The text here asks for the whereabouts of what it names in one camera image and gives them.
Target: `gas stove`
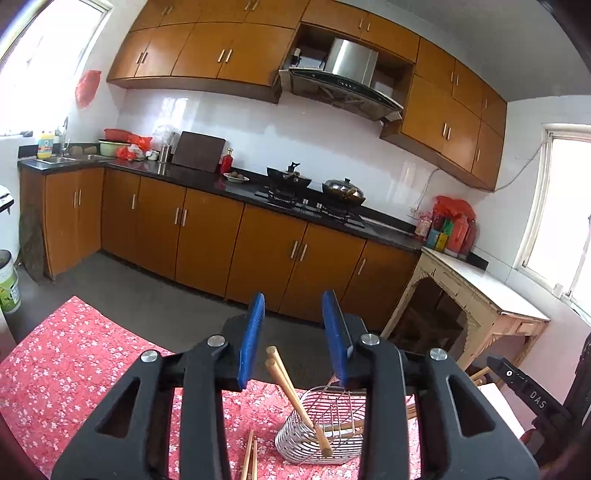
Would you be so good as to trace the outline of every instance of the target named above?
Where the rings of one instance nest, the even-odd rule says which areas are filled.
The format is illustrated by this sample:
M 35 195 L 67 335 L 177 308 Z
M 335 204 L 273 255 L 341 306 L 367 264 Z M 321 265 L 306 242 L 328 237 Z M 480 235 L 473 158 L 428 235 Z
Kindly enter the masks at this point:
M 287 210 L 306 213 L 316 218 L 328 218 L 336 220 L 343 225 L 349 225 L 358 229 L 366 229 L 366 225 L 359 215 L 352 213 L 348 208 L 332 202 L 323 203 L 312 198 L 306 198 L 302 194 L 291 190 L 275 187 L 263 187 L 255 193 L 256 197 L 267 200 L 271 205 Z

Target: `red floral tablecloth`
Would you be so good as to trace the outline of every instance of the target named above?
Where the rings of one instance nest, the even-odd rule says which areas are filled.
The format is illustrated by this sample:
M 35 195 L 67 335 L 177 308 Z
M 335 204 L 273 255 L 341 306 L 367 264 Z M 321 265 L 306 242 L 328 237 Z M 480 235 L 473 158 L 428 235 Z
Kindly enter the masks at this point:
M 111 322 L 77 297 L 43 321 L 0 364 L 0 413 L 27 455 L 47 476 L 90 412 L 144 350 L 168 351 Z M 182 390 L 173 405 L 170 473 L 178 478 Z M 292 465 L 275 450 L 275 434 L 292 411 L 274 384 L 250 381 L 241 393 L 224 392 L 223 408 L 233 478 L 246 438 L 258 440 L 262 480 L 357 478 L 358 460 L 342 466 Z M 409 422 L 411 478 L 420 476 L 416 420 Z

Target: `white bucket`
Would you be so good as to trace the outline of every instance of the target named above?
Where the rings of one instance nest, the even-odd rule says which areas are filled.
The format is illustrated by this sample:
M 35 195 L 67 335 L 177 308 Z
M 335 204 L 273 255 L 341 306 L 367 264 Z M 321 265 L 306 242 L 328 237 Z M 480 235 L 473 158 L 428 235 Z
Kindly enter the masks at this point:
M 0 308 L 5 315 L 10 315 L 20 306 L 21 293 L 12 255 L 8 250 L 0 250 Z

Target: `stainless steel range hood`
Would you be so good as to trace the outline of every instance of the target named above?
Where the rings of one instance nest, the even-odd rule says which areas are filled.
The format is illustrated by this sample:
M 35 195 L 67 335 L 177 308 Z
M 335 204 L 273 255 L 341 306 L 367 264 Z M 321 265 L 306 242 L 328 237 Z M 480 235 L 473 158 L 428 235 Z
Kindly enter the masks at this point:
M 281 87 L 369 120 L 399 120 L 402 106 L 370 87 L 377 59 L 378 52 L 337 38 L 323 69 L 290 67 L 280 70 Z

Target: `faucet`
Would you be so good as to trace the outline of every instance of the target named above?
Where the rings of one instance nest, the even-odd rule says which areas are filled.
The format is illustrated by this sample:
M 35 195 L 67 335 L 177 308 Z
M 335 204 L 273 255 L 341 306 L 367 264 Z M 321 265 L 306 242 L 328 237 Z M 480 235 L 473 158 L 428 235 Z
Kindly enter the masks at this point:
M 62 132 L 60 135 L 61 140 L 61 147 L 60 147 L 60 156 L 63 157 L 66 155 L 70 150 L 70 140 L 66 141 L 68 135 L 68 117 L 64 120 L 64 124 L 62 126 Z

